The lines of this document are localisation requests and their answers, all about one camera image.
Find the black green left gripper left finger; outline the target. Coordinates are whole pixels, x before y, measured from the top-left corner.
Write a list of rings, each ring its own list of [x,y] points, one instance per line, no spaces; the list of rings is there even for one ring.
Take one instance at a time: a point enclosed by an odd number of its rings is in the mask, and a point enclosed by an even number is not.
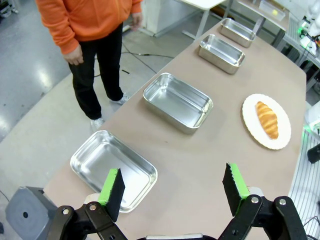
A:
[[[123,199],[125,184],[119,168],[110,169],[96,201],[74,209],[62,205],[55,211],[48,240],[84,240],[97,234],[101,240],[125,240],[116,225]]]

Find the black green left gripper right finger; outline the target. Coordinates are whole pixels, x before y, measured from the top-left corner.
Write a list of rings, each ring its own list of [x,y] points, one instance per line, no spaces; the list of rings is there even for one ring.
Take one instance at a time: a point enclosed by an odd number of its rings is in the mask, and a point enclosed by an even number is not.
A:
[[[270,240],[306,240],[307,234],[288,196],[268,200],[260,188],[250,192],[235,163],[227,163],[223,187],[233,216],[220,240],[244,240],[252,228],[262,228]]]

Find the person right hand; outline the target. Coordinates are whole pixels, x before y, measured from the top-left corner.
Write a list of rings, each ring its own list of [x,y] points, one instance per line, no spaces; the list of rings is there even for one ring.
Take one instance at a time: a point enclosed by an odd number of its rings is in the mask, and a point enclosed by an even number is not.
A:
[[[78,45],[75,50],[70,53],[64,54],[63,58],[70,64],[70,65],[80,65],[84,62],[83,59],[83,52],[80,45]]]

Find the person left hand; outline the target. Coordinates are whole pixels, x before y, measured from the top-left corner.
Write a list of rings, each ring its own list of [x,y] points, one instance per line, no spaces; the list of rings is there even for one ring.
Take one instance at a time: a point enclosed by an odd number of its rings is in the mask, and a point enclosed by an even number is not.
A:
[[[142,25],[142,22],[143,22],[143,14],[141,12],[137,12],[137,13],[132,13],[131,14],[131,17],[132,17],[132,21],[131,21],[131,29],[133,31],[136,31],[138,30],[141,25]]]

